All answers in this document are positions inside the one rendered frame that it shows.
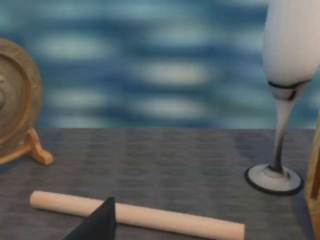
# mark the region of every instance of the gray tabletop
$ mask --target gray tabletop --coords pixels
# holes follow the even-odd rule
[[[21,157],[0,166],[0,239],[60,240],[82,218],[33,209],[41,190],[244,223],[246,240],[313,240],[303,193],[271,196],[251,188],[245,170],[268,163],[272,130],[39,129],[54,163]],[[283,162],[306,175],[313,130],[285,136]],[[117,240],[190,240],[118,225]]]

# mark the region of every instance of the champagne glass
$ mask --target champagne glass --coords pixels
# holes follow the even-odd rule
[[[320,0],[269,0],[263,38],[263,68],[276,105],[273,160],[244,174],[255,189],[294,195],[302,178],[283,167],[282,148],[291,110],[320,64]]]

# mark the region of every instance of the black rim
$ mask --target black rim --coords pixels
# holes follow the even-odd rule
[[[257,184],[255,184],[253,181],[251,181],[251,179],[249,178],[249,171],[251,168],[255,167],[256,165],[248,168],[245,172],[244,172],[244,179],[246,180],[246,182],[253,187],[254,189],[259,190],[260,192],[263,192],[265,194],[270,194],[270,195],[276,195],[276,196],[292,196],[295,195],[297,193],[299,193],[303,188],[304,188],[304,180],[301,178],[301,176],[299,174],[297,174],[301,180],[301,183],[298,187],[296,187],[295,189],[289,190],[289,191],[274,191],[274,190],[270,190],[270,189],[266,189],[263,188]]]

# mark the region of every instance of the teal backdrop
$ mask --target teal backdrop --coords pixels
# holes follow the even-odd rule
[[[42,76],[37,127],[274,128],[267,0],[0,0]],[[314,128],[315,77],[289,128]]]

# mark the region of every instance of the wooden disc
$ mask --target wooden disc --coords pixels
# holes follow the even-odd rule
[[[33,128],[42,106],[42,84],[32,58],[0,38],[0,157],[12,152]]]

